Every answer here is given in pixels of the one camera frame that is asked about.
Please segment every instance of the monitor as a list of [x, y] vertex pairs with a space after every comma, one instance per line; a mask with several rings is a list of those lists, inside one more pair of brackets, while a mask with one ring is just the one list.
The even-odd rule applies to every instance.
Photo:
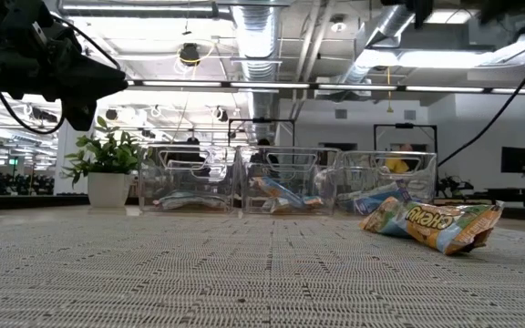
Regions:
[[501, 172], [525, 174], [525, 149], [502, 147]]

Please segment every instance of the potted plant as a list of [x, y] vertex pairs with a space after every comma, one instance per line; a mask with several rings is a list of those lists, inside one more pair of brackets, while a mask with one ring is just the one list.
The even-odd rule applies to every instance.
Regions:
[[129, 195], [129, 173], [137, 168], [139, 143], [125, 131], [115, 139], [117, 127], [109, 128], [101, 116], [97, 117], [97, 131], [106, 133], [107, 141], [82, 136], [77, 153], [67, 154], [72, 167], [64, 167], [65, 177], [72, 178], [72, 185], [88, 177], [88, 199], [95, 208], [123, 207]]

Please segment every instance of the gray woven mat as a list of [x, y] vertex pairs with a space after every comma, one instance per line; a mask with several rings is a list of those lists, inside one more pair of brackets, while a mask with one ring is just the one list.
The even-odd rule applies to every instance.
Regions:
[[525, 327], [525, 233], [447, 257], [353, 220], [0, 224], [0, 327]]

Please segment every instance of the white flower pot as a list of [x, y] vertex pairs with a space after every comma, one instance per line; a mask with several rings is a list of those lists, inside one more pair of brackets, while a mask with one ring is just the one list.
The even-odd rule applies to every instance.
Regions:
[[88, 173], [88, 200], [93, 208], [121, 208], [129, 195], [129, 175]]

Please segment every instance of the clear plastic bin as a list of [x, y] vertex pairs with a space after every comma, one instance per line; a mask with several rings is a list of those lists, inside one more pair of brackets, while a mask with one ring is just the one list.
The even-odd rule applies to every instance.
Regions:
[[239, 147], [242, 211], [333, 214], [338, 153], [338, 149]]
[[139, 155], [141, 210], [232, 211], [235, 148], [151, 144]]
[[[368, 215], [387, 197], [406, 197], [402, 188], [415, 201], [430, 203], [435, 197], [434, 153], [345, 151], [337, 166], [336, 207], [346, 213]], [[395, 173], [394, 169], [407, 171]]]

